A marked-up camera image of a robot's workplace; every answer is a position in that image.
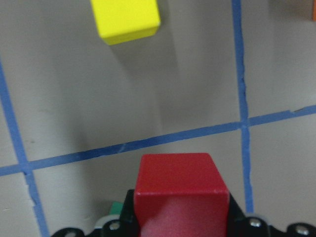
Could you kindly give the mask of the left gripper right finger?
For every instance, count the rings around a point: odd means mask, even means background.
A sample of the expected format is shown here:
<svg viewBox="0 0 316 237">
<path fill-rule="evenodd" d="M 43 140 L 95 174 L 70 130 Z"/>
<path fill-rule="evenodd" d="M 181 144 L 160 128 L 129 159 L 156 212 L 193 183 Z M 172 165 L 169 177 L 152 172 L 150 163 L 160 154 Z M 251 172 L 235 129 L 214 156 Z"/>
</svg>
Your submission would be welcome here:
<svg viewBox="0 0 316 237">
<path fill-rule="evenodd" d="M 308 223 L 294 223 L 280 231 L 267 221 L 256 216 L 247 216 L 230 195 L 227 220 L 228 237 L 316 237 L 316 227 Z"/>
</svg>

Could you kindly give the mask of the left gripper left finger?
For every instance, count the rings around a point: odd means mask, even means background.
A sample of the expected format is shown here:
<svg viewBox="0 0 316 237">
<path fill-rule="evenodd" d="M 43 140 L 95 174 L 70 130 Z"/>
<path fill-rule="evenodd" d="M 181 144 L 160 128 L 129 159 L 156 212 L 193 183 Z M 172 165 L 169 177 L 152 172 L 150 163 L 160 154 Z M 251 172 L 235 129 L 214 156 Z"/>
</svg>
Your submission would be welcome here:
<svg viewBox="0 0 316 237">
<path fill-rule="evenodd" d="M 85 234 L 78 228 L 67 227 L 58 230 L 54 237 L 137 237 L 140 227 L 134 212 L 134 190 L 128 190 L 119 215 L 100 218 L 94 230 Z"/>
</svg>

